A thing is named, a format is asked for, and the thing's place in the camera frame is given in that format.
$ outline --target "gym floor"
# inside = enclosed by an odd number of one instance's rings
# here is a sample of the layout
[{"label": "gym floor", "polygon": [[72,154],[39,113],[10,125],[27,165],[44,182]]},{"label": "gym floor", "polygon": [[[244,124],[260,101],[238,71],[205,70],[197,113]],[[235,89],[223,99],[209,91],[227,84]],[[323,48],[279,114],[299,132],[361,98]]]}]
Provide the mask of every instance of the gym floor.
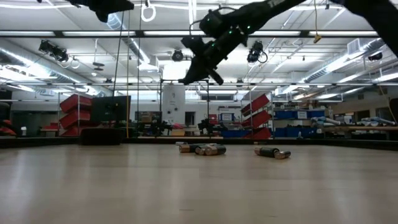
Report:
[{"label": "gym floor", "polygon": [[254,146],[223,156],[177,146],[77,145],[0,151],[0,223],[397,223],[396,152]]}]

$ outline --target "black robotic arm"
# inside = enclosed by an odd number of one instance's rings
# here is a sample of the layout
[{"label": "black robotic arm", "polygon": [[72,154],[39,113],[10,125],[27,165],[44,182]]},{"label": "black robotic arm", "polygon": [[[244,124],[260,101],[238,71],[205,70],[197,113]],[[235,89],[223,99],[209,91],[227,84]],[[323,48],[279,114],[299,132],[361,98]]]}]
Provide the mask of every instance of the black robotic arm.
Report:
[{"label": "black robotic arm", "polygon": [[[248,35],[259,30],[274,16],[305,0],[267,0],[253,2],[228,14],[209,11],[200,21],[200,29],[216,40],[204,43],[201,37],[184,37],[181,42],[195,54],[185,78],[188,85],[210,75],[219,85],[223,79],[216,72],[217,65],[239,44],[247,46]],[[352,13],[364,17],[398,55],[398,10],[389,0],[332,0],[344,5]]]}]

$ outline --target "robotic arm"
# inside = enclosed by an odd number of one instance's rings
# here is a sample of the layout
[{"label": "robotic arm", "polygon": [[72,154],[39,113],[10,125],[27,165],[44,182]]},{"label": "robotic arm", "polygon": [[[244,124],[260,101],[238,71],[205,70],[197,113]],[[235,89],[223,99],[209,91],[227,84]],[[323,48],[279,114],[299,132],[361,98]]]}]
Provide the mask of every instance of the robotic arm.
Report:
[{"label": "robotic arm", "polygon": [[[200,21],[200,29],[214,41],[204,43],[201,37],[184,37],[181,42],[195,54],[185,78],[179,80],[188,85],[210,75],[219,85],[223,79],[216,72],[217,65],[227,60],[227,55],[239,44],[247,46],[248,35],[261,29],[274,16],[289,10],[305,0],[266,0],[253,2],[228,14],[219,9],[209,11]],[[352,13],[364,17],[398,55],[398,10],[389,0],[332,0],[344,5]]]}]

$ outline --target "ceiling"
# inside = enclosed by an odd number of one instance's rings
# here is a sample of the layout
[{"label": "ceiling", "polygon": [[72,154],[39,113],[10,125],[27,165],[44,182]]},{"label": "ceiling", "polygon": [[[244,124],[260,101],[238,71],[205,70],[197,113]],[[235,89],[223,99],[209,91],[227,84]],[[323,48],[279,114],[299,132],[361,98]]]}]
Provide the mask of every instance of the ceiling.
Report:
[{"label": "ceiling", "polygon": [[[136,9],[119,17],[124,17],[123,24],[131,30],[187,30],[189,28],[190,13],[187,10],[188,0],[171,1],[151,1],[155,6],[156,15],[150,22],[144,22],[140,19],[140,1],[133,1]],[[206,8],[216,7],[218,4],[223,6],[237,7],[247,3],[243,0],[197,0],[196,18],[201,19],[206,15]],[[43,0],[42,4],[35,0],[0,0],[0,4],[9,6],[67,6],[68,3],[61,0]],[[320,30],[372,30],[369,24],[361,17],[355,16],[345,9],[331,8],[325,9],[325,1],[317,0],[318,13],[317,24]],[[186,9],[171,9],[162,6],[186,7]],[[313,1],[305,1],[300,6],[314,6]],[[146,18],[151,16],[150,9],[144,11]],[[0,27],[1,30],[110,30],[105,24],[97,20],[94,12],[88,8],[82,7],[64,7],[58,9],[10,9],[0,7]],[[315,30],[315,10],[289,10],[272,18],[262,29],[279,30]],[[138,46],[150,58],[156,58],[159,65],[173,63],[171,54],[175,49],[182,49],[185,55],[192,55],[191,51],[185,49],[180,42],[181,38],[140,38],[134,39]],[[41,38],[7,38],[10,44],[17,45],[29,52],[40,55],[38,51]],[[51,43],[67,49],[70,56],[75,57],[80,66],[76,69],[68,67],[70,72],[89,79],[93,82],[104,82],[106,78],[114,78],[116,67],[117,82],[126,82],[127,76],[130,82],[159,82],[159,72],[148,72],[137,68],[137,57],[129,60],[132,55],[127,45],[118,38],[98,39],[98,50],[96,61],[105,64],[104,71],[96,72],[92,65],[95,53],[95,39],[47,39]],[[250,38],[249,45],[254,41],[260,40],[264,46],[268,46],[269,60],[261,66],[250,67],[246,61],[248,56],[248,47],[240,45],[228,56],[229,60],[222,61],[217,72],[226,82],[236,82],[243,78],[245,82],[291,82],[292,77],[297,73],[310,71],[330,58],[338,55],[347,49],[347,44],[354,38],[323,38],[317,44],[313,43],[313,38]],[[394,59],[395,56],[388,48],[383,48],[385,53],[383,62]],[[44,56],[49,61],[54,61],[51,57]],[[365,61],[366,68],[376,66],[380,62]],[[175,66],[189,67],[190,62],[175,63]],[[364,70],[363,60],[360,58],[355,63],[336,70],[336,73],[344,73],[349,76]],[[275,86],[259,87],[265,90],[277,88]]]}]

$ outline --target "wooden floor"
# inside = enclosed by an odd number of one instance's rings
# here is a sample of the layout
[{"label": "wooden floor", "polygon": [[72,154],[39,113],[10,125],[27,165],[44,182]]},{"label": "wooden floor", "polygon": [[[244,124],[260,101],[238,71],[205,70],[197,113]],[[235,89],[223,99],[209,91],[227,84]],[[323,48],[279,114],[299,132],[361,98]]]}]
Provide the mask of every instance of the wooden floor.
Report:
[{"label": "wooden floor", "polygon": [[0,151],[0,223],[398,223],[398,153],[279,146],[292,157],[172,145]]}]

